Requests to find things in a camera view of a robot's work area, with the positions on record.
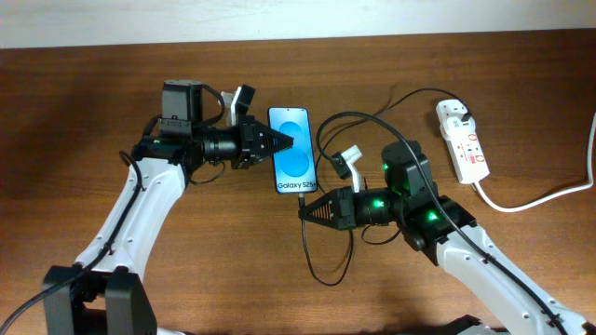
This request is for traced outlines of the blue screen Galaxy smartphone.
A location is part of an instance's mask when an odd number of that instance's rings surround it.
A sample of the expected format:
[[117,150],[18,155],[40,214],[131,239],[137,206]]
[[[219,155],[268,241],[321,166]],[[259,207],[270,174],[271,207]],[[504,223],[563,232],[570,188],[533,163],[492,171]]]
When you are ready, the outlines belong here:
[[307,194],[318,189],[309,113],[304,107],[271,107],[269,126],[293,138],[293,145],[273,156],[279,194]]

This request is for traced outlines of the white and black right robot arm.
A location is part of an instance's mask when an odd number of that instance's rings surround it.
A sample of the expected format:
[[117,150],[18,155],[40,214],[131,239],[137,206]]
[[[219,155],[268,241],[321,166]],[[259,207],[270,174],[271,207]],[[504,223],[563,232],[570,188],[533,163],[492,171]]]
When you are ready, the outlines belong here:
[[398,225],[406,243],[466,286],[511,334],[592,334],[593,323],[558,302],[509,260],[462,206],[439,195],[415,141],[382,153],[386,187],[355,186],[301,204],[298,216],[339,231]]

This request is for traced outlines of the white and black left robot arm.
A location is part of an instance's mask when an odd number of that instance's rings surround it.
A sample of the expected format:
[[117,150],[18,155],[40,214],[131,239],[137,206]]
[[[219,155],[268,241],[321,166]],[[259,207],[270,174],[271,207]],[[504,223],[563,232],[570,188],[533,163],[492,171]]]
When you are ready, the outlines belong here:
[[173,205],[205,164],[247,169],[293,144],[257,121],[241,86],[226,100],[195,80],[167,80],[162,112],[122,153],[129,175],[93,241],[69,267],[53,266],[43,288],[50,334],[162,334],[142,280]]

